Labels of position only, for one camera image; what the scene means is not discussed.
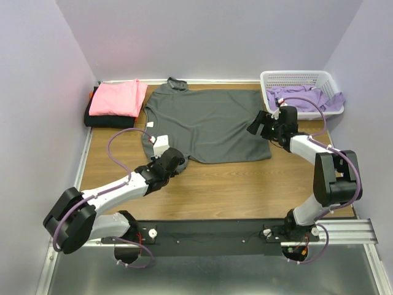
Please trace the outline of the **dark grey t-shirt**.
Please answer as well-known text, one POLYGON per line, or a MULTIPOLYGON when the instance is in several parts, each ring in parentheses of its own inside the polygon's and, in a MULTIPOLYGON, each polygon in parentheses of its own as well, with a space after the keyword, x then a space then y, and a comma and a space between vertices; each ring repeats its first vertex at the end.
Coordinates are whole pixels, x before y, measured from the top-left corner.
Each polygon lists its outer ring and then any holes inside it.
POLYGON ((254 162, 271 158, 269 142, 252 135, 248 126, 263 108, 259 90, 191 90, 185 81, 168 78, 156 88, 144 107, 146 132, 168 136, 169 146, 185 162, 254 162))

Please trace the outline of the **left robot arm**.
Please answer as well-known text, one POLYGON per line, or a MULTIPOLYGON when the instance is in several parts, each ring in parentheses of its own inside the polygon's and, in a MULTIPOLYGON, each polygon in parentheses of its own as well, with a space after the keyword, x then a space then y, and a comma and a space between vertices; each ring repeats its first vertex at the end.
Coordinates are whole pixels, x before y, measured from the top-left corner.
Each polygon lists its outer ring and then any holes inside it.
POLYGON ((126 177, 96 189, 78 191, 66 189, 54 204, 43 225, 52 236, 53 248, 57 252, 71 254, 85 242, 116 236, 121 242, 131 242, 136 228, 127 221, 120 222, 108 234, 95 234, 98 224, 108 221, 100 216, 126 201, 144 197, 166 186, 184 163, 183 154, 170 147, 160 157, 147 165, 139 166, 126 177))

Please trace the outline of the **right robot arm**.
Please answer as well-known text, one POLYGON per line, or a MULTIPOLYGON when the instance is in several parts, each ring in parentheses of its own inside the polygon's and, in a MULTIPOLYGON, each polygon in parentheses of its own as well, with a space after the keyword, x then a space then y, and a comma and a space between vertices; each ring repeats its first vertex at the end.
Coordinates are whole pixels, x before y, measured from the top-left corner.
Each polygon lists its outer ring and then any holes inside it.
POLYGON ((300 132, 295 107, 281 106, 275 114, 260 111, 247 130, 278 143, 314 166, 312 195, 287 213, 283 225, 265 230, 265 234, 280 234, 289 241, 296 241, 311 232, 316 221, 329 212, 348 207, 362 198, 356 153, 334 149, 300 132))

